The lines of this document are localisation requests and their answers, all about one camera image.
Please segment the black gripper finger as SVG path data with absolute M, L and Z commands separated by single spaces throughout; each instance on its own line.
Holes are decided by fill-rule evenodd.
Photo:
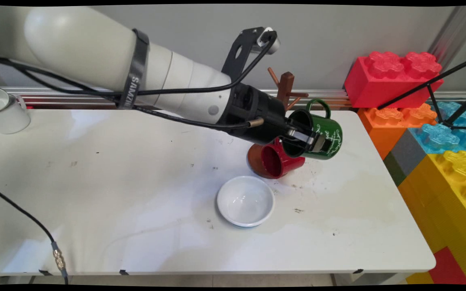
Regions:
M 313 144 L 316 141 L 316 133 L 303 125 L 290 123 L 286 124 L 286 139 L 296 143 Z
M 285 153 L 305 153 L 305 152 L 320 152 L 325 143 L 325 138 L 319 136 L 313 141 L 312 145 L 298 139 L 282 139 L 282 146 Z

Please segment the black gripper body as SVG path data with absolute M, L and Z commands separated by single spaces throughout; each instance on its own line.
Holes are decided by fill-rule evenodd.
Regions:
M 258 118 L 264 120 L 258 127 L 226 129 L 225 132 L 242 140 L 265 145 L 285 135 L 287 129 L 285 108 L 277 98 L 250 85 L 238 84 L 232 88 L 219 124 L 238 124 Z

